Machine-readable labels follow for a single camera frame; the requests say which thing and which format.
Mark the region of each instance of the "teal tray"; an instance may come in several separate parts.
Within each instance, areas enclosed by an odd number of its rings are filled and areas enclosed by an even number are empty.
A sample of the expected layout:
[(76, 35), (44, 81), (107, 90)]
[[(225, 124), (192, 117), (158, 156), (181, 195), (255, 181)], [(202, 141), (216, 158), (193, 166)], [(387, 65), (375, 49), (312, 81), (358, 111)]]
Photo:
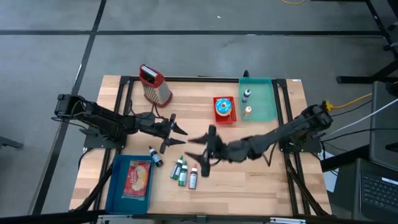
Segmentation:
[[(241, 97), (245, 90), (251, 91), (247, 102)], [(274, 90), (270, 78), (240, 78), (239, 104), (243, 121), (272, 121), (277, 116)], [(251, 106), (251, 114), (245, 116), (244, 109)]]

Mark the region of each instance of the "wooden table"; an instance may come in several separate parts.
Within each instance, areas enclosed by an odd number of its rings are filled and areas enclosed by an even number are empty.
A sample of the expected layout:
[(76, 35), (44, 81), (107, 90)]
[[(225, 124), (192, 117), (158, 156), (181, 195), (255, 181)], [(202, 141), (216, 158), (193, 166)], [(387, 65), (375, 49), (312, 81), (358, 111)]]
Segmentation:
[[(97, 103), (109, 110), (114, 109), (120, 76), (104, 76)], [(236, 111), (239, 111), (238, 83), (203, 82), (167, 82), (174, 96), (159, 113), (166, 118), (177, 114), (178, 125), (188, 136), (172, 133), (170, 137), (186, 141), (188, 138), (202, 136), (209, 124), (215, 124), (212, 98), (214, 96), (233, 96)], [(289, 98), (293, 116), (297, 116), (307, 107), (303, 86), (300, 80), (287, 80)], [(287, 116), (284, 108), (282, 89), (281, 105), (284, 121)], [(119, 112), (123, 113), (127, 86)], [(140, 82), (134, 82), (132, 91), (133, 110), (136, 113), (150, 111), (151, 104), (144, 98)], [(242, 122), (240, 116), (232, 125), (216, 125), (217, 131), (228, 142), (253, 134), (267, 133), (278, 127), (277, 118), (270, 122)], [(148, 145), (159, 150), (162, 139), (137, 133), (129, 135), (123, 154), (148, 154)], [(170, 178), (175, 161), (185, 151), (202, 153), (203, 146), (182, 144), (168, 147), (161, 155), (164, 165), (155, 168), (152, 184), (151, 206), (148, 213), (161, 214), (211, 214), (211, 215), (292, 215), (287, 176), (283, 154), (275, 149), (272, 165), (267, 167), (264, 159), (247, 160), (241, 164), (220, 162), (211, 168), (208, 178), (198, 178), (197, 189), (179, 187), (177, 181)], [(76, 208), (88, 196), (98, 182), (104, 149), (94, 149), (81, 161), (70, 208)], [(194, 161), (187, 156), (188, 169)], [(303, 173), (306, 185), (322, 208), (331, 213), (322, 169), (317, 158), (309, 153), (301, 153)], [(105, 185), (101, 201), (104, 208), (108, 184)], [(298, 209), (303, 213), (300, 190), (296, 186)]]

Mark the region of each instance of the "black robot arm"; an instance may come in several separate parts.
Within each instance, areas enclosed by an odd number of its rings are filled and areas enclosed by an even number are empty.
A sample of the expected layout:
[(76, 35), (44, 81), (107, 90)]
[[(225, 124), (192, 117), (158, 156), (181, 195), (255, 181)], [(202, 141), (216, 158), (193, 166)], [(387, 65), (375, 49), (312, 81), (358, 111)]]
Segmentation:
[(246, 158), (255, 160), (260, 158), (271, 144), (278, 141), (284, 143), (281, 146), (284, 150), (299, 152), (306, 144), (314, 144), (317, 141), (317, 132), (329, 128), (332, 121), (324, 105), (313, 105), (303, 110), (293, 121), (267, 134), (248, 136), (228, 144), (222, 142), (216, 134), (216, 127), (210, 125), (208, 133), (204, 136), (188, 140), (197, 144), (206, 144), (203, 154), (197, 155), (190, 152), (186, 154), (200, 163), (201, 175), (208, 177), (210, 159), (217, 159), (216, 163), (219, 161), (242, 162)]
[(91, 129), (81, 129), (87, 136), (100, 137), (102, 140), (124, 145), (127, 134), (138, 131), (164, 139), (160, 152), (164, 153), (166, 146), (184, 144), (185, 142), (169, 138), (170, 132), (187, 135), (175, 122), (175, 114), (170, 119), (155, 117), (153, 112), (137, 113), (133, 116), (122, 116), (111, 110), (99, 106), (95, 102), (85, 100), (81, 96), (58, 95), (55, 115), (61, 121), (76, 119), (88, 124)]

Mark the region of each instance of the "concrete floor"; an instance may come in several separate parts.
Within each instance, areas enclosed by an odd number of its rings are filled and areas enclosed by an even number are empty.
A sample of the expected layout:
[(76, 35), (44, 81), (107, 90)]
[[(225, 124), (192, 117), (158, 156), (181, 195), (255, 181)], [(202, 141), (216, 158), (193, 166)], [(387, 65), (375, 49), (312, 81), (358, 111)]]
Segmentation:
[[(383, 23), (396, 19), (386, 1), (372, 1)], [(0, 2), (0, 30), (91, 30), (100, 1)], [(363, 2), (278, 0), (160, 2), (108, 0), (100, 30), (377, 30)], [(87, 35), (0, 35), (0, 135), (24, 148), (0, 149), (0, 217), (26, 215), (58, 123), (50, 120), (59, 93), (72, 89)], [(338, 85), (338, 75), (371, 75), (390, 63), (380, 38), (242, 35), (97, 36), (79, 94), (95, 101), (103, 75), (137, 75), (146, 63), (166, 75), (300, 78), (309, 105), (340, 105), (370, 85)], [(335, 119), (333, 131), (370, 112), (370, 105)], [(369, 127), (369, 121), (346, 132)], [(354, 149), (368, 133), (334, 141)], [(44, 213), (68, 210), (84, 136), (69, 127)], [(326, 146), (332, 154), (341, 153)]]

